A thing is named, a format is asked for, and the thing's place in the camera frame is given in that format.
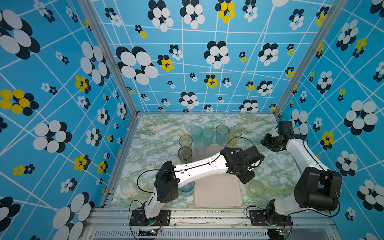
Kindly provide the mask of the blue clear glass front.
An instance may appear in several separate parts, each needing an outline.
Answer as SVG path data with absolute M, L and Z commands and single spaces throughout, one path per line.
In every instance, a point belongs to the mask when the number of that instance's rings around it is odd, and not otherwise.
M 195 187 L 195 182 L 192 181 L 184 185 L 183 187 L 179 188 L 179 190 L 182 196 L 187 198 L 187 197 L 191 197 L 194 194 L 194 187 Z

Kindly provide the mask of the grey smoky glass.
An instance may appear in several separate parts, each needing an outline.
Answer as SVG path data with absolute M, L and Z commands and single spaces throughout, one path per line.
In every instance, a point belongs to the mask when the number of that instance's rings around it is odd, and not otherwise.
M 189 147 L 181 147 L 178 150 L 178 157 L 180 159 L 181 164 L 188 164 L 194 161 L 193 151 Z

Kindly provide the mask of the beige rectangular tray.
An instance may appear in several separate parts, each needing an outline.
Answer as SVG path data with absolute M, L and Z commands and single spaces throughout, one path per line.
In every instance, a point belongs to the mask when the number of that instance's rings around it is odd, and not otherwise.
M 230 174 L 208 176 L 195 181 L 197 208 L 239 208 L 243 205 L 242 183 Z

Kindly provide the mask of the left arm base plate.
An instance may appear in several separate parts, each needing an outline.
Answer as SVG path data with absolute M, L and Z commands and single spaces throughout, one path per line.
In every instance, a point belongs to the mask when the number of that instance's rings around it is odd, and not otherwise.
M 157 217 L 148 219 L 143 209 L 135 209 L 131 214 L 130 226 L 169 226 L 170 219 L 170 210 L 161 210 Z

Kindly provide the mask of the aluminium front frame rail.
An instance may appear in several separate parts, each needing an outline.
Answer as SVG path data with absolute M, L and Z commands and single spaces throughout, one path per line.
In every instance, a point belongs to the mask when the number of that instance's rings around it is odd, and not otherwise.
M 341 240 L 333 219 L 301 213 L 292 226 L 253 227 L 244 209 L 172 209 L 169 226 L 130 226 L 128 209 L 96 209 L 82 240 Z M 139 230 L 160 229 L 156 237 Z

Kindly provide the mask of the small green circuit board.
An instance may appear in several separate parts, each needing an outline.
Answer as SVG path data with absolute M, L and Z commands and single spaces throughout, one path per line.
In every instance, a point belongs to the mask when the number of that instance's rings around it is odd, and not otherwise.
M 139 230 L 139 237 L 156 237 L 160 233 L 160 229 Z

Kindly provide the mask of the yellow clear tall glass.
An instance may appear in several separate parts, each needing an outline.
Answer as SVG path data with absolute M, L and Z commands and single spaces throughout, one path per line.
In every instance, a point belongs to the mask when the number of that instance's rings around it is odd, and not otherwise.
M 242 136 L 243 131 L 239 127 L 231 127 L 229 129 L 229 146 L 230 147 L 235 147 Z

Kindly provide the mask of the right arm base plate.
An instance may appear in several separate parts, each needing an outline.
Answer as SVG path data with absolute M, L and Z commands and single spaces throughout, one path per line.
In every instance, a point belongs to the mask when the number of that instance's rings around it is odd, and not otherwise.
M 288 216 L 281 216 L 276 213 L 268 214 L 263 210 L 249 210 L 248 216 L 253 227 L 284 227 L 292 226 Z

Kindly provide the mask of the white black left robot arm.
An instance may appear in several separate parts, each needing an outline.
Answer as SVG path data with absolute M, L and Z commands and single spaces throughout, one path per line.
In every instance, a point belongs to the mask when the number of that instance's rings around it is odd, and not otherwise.
M 225 147 L 211 157 L 184 165 L 173 165 L 171 161 L 167 161 L 156 174 L 151 198 L 144 203 L 145 217 L 156 218 L 164 204 L 178 198 L 181 187 L 205 177 L 232 174 L 242 184 L 246 184 L 255 177 L 253 169 L 264 159 L 265 156 L 257 147 L 252 146 L 246 150 Z

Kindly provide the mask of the clear frosted textured cup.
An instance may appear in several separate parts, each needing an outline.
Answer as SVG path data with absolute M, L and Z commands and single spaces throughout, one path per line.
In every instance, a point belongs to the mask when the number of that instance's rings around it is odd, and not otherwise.
M 198 160 L 204 159 L 207 145 L 203 141 L 199 141 L 194 146 L 194 154 Z

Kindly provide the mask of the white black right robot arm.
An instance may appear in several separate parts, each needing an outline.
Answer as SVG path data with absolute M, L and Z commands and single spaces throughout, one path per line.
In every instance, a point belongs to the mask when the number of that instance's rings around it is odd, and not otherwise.
M 280 121 L 276 133 L 266 134 L 261 144 L 276 153 L 288 151 L 301 173 L 293 194 L 280 200 L 271 200 L 267 204 L 267 223 L 276 225 L 288 220 L 293 214 L 306 211 L 323 216 L 326 212 L 340 212 L 342 175 L 321 163 L 308 147 L 306 138 L 294 133 L 292 122 Z

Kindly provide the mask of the light green textured cup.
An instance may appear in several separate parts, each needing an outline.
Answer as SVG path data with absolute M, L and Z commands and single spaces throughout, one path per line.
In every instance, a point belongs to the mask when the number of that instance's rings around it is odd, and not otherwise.
M 264 195 L 265 187 L 262 182 L 252 180 L 247 188 L 247 195 L 250 198 L 258 198 Z

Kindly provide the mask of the blue clear tall glass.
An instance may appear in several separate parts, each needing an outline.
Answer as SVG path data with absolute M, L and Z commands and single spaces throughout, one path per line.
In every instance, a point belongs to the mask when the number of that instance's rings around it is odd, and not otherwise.
M 219 125 L 216 127 L 216 143 L 218 145 L 224 145 L 227 142 L 229 134 L 229 128 L 225 125 Z

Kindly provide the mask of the teal textured cup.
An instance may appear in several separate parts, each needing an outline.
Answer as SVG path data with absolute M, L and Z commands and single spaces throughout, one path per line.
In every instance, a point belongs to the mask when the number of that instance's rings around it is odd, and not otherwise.
M 206 146 L 210 146 L 213 142 L 215 132 L 212 129 L 204 129 L 202 131 L 202 140 Z
M 202 133 L 203 129 L 201 127 L 194 126 L 191 128 L 190 134 L 195 144 L 202 141 Z

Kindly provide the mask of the yellow clear glass left column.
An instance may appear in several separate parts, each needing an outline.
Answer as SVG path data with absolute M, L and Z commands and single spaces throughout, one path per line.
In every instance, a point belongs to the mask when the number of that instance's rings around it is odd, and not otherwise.
M 188 147 L 191 148 L 193 144 L 193 138 L 189 135 L 183 135 L 179 138 L 179 145 L 181 148 Z

